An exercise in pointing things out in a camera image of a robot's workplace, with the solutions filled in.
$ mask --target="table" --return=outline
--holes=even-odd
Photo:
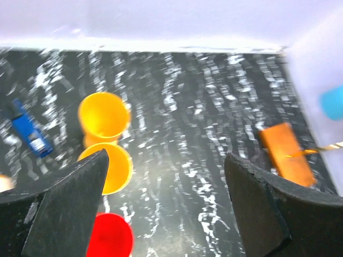
[[[132,225],[134,257],[245,256],[226,153],[275,172],[258,131],[281,122],[292,124],[303,147],[314,146],[277,55],[4,50],[0,76],[0,90],[23,100],[55,147],[36,159],[0,118],[0,173],[17,186],[76,161],[77,108],[86,95],[106,90],[127,101],[132,124],[119,144],[133,159],[133,177],[99,210]],[[335,194],[321,157],[308,160],[315,189]]]

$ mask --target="cup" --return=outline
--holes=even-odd
[[[343,119],[343,85],[322,94],[320,104],[328,118]]]
[[[119,96],[98,92],[83,99],[78,118],[84,134],[83,145],[88,148],[96,143],[116,143],[131,123],[131,112]]]
[[[133,250],[132,228],[114,213],[98,213],[86,257],[129,257]]]
[[[133,163],[129,153],[114,143],[96,143],[84,150],[80,154],[78,161],[103,149],[108,154],[109,164],[102,195],[108,195],[116,193],[127,186],[132,178]]]

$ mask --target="beige object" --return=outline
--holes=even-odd
[[[0,175],[0,193],[13,188],[12,179],[5,175]]]

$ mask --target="light blue cup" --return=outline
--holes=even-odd
[[[343,119],[343,85],[322,94],[320,104],[328,118]]]

